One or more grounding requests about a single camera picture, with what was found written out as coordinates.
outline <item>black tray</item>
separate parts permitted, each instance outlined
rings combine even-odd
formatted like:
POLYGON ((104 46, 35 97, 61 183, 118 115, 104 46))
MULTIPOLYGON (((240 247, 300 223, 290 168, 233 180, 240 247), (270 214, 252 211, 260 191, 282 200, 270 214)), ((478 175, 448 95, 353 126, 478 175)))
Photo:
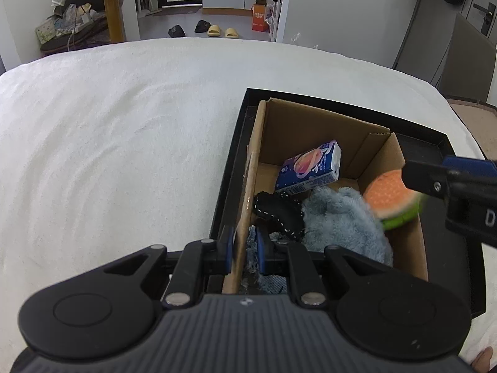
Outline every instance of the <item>black tray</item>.
MULTIPOLYGON (((405 159, 441 164, 446 155, 454 154, 449 139, 443 133, 395 116, 321 98, 248 88, 221 181, 211 226, 212 239, 217 239, 222 226, 236 224, 247 145, 255 114, 260 100, 269 98, 285 99, 385 126, 397 135, 405 159)), ((473 318, 483 314, 486 289, 481 244, 446 230, 445 207, 439 199, 428 198, 421 213, 421 225, 430 282, 444 286, 466 301, 473 318)))

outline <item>white tablecloth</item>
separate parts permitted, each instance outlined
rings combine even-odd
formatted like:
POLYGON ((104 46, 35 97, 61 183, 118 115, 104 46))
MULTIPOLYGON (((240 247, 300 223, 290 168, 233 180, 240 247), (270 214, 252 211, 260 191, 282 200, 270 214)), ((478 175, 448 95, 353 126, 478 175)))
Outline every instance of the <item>white tablecloth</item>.
MULTIPOLYGON (((314 49, 155 39, 17 67, 0 77, 1 372, 24 347, 16 316, 34 291, 153 243, 175 251, 209 234, 248 87, 382 111, 481 157, 426 82, 314 49)), ((488 300, 494 254, 485 250, 488 300)), ((494 315, 492 305, 474 323, 468 359, 497 344, 494 315)))

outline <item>wooden baseboard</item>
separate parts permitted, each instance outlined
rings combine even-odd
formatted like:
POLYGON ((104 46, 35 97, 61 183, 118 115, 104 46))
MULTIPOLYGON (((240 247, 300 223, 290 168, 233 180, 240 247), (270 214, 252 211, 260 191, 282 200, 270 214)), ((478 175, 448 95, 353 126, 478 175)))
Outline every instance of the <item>wooden baseboard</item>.
POLYGON ((252 17, 252 10, 244 10, 243 8, 202 8, 202 14, 205 14, 205 15, 241 15, 244 17, 252 17))

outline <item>beige mat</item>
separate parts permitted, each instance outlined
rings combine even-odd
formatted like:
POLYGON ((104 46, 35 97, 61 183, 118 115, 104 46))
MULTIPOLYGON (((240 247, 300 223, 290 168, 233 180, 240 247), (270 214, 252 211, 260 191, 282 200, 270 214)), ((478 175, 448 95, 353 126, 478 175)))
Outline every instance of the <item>beige mat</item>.
POLYGON ((448 99, 488 159, 497 159, 497 109, 448 99))

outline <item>table leg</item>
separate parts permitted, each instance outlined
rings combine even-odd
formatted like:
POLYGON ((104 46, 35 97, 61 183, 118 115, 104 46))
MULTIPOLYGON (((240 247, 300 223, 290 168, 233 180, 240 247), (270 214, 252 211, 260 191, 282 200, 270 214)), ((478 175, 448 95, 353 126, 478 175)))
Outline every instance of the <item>table leg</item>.
POLYGON ((112 43, 125 42, 123 24, 119 12, 119 0, 103 0, 105 3, 105 15, 109 26, 110 41, 112 43))

